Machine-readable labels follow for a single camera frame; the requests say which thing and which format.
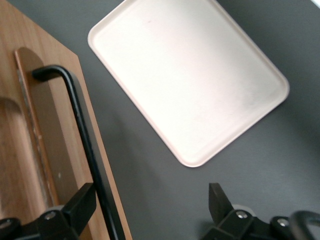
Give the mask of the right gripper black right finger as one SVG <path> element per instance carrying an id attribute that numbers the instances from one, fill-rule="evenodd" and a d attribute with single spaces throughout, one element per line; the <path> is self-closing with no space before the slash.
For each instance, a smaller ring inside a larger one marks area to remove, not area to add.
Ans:
<path id="1" fill-rule="evenodd" d="M 202 240 L 292 240 L 289 218 L 273 217 L 269 223 L 232 206 L 219 183 L 208 187 L 208 208 L 213 226 Z"/>

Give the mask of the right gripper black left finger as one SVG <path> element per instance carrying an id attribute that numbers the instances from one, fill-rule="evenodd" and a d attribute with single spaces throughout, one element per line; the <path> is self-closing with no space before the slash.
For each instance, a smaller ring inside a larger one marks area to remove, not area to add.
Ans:
<path id="1" fill-rule="evenodd" d="M 95 212 L 96 190 L 85 183 L 63 206 L 54 207 L 25 225 L 18 218 L 0 220 L 2 240 L 78 240 Z"/>

